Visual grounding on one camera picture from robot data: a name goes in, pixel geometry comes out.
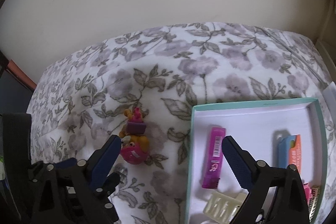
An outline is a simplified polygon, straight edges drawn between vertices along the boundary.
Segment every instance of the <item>orange label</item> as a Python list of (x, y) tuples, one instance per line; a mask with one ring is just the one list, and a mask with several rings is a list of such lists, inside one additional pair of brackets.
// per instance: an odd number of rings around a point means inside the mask
[(295, 164), (299, 173), (301, 172), (301, 136), (296, 135), (295, 146), (289, 149), (288, 165)]

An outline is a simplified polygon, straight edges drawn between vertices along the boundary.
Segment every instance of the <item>pink object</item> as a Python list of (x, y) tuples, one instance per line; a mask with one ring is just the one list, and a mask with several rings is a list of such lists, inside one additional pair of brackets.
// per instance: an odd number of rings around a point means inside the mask
[(141, 118), (141, 112), (140, 112), (140, 108), (139, 107), (136, 107), (134, 109), (132, 120), (130, 120), (130, 122), (143, 122), (143, 120)]
[(125, 161), (135, 165), (144, 162), (148, 157), (148, 153), (142, 152), (140, 144), (138, 143), (135, 144), (135, 146), (128, 146), (122, 148), (120, 154)]
[(313, 195), (311, 193), (311, 188), (309, 187), (308, 183), (305, 183), (303, 185), (303, 190), (304, 190), (304, 194), (305, 194), (306, 199), (307, 199), (307, 203), (309, 203), (309, 200), (313, 197)]
[(218, 187), (223, 161), (222, 140), (225, 137), (225, 133), (225, 128), (213, 127), (211, 129), (202, 188), (217, 189)]

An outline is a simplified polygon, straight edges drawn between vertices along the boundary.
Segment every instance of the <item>floral bedspread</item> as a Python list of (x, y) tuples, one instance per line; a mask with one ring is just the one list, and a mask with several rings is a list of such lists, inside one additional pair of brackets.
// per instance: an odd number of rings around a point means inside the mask
[(28, 107), (32, 161), (87, 159), (141, 107), (150, 139), (145, 163), (121, 158), (127, 181), (112, 195), (122, 223), (184, 223), (192, 106), (317, 97), (328, 173), (316, 223), (336, 198), (336, 133), (321, 91), (330, 75), (312, 42), (292, 32), (225, 23), (146, 29), (75, 52), (43, 73)]

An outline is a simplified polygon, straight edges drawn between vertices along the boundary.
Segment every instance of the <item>purple toy block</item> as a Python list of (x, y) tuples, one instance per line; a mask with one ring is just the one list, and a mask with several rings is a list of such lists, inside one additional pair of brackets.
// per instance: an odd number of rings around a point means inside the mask
[(143, 135), (146, 130), (146, 124), (144, 122), (127, 122), (126, 132), (131, 135)]

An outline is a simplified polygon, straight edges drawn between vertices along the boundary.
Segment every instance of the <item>toy figure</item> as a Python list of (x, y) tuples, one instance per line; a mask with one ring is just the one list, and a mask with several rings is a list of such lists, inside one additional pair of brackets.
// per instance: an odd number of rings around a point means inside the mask
[(125, 109), (124, 115), (128, 118), (126, 123), (126, 135), (143, 135), (146, 130), (146, 124), (142, 120), (142, 113), (139, 107), (134, 108), (132, 112), (130, 109)]
[(128, 135), (121, 139), (121, 156), (130, 164), (140, 164), (148, 157), (149, 140), (145, 136)]
[(143, 122), (139, 107), (134, 108), (133, 111), (125, 109), (124, 115), (128, 120), (119, 133), (123, 143), (120, 154), (128, 163), (140, 164), (147, 159), (149, 151), (149, 140), (142, 136), (145, 133), (146, 124)]

